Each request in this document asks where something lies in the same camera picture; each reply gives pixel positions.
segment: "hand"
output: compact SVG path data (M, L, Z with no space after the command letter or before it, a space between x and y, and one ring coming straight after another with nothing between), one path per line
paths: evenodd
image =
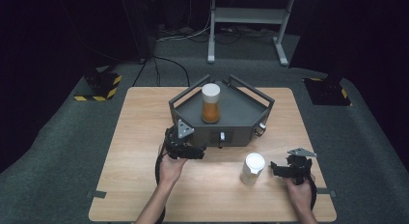
M172 159L165 154L162 158L162 162L160 162L159 183L168 182L175 184L180 178L181 170L186 161L187 158Z
M288 188L289 199L301 223L316 223L314 214L311 211L312 193L310 181L304 180L299 185L295 185L290 178L284 178L284 181Z

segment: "gray carpet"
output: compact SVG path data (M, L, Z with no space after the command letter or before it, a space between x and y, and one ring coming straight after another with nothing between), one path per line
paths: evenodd
M298 37L285 35L288 58L297 42ZM206 74L215 79L234 74L256 87L289 87L325 181L338 195L335 223L409 223L408 173L352 83L341 82L352 106L312 105L302 78L326 75L281 67L270 37L216 43L214 64L206 62L206 42L158 42L154 53L186 67L192 83ZM187 86L180 67L156 62L161 86ZM141 67L122 63L115 68L123 79L112 100L67 98L27 154L0 175L0 223L92 223L87 194L96 189L124 96ZM153 60L136 86L157 86Z

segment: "gray box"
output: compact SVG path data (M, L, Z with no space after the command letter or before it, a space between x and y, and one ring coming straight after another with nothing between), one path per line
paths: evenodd
M175 102L209 82L210 76L207 75L169 101L174 125L177 126L178 120L182 120L194 128L193 134L188 136L190 144L197 147L243 147L255 135L262 136L274 99L233 75L230 75L229 81L213 82L220 87L218 122L208 124L202 120L202 90L175 106ZM254 97L259 97L266 104Z

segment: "person's right hand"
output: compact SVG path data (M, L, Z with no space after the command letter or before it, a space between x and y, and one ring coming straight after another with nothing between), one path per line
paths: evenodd
M311 185L310 181L304 180L303 183L295 185L290 178L284 178L288 189L289 199L298 215L301 223L316 223L313 212L311 211Z

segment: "wooden table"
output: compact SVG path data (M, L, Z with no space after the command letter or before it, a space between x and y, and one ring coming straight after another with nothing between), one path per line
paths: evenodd
M131 88L102 169L89 217L93 221L134 221L156 187L154 164L165 129L172 126L169 100L185 88ZM209 147L204 159L188 160L166 206L170 222L284 222L296 221L284 181L274 177L272 160L286 165L287 151L313 151L292 91L259 88L275 99L265 133L247 147ZM256 184L241 182L245 157L259 153L266 160ZM326 184L316 159L317 187ZM318 194L314 214L318 221L337 218L329 194Z

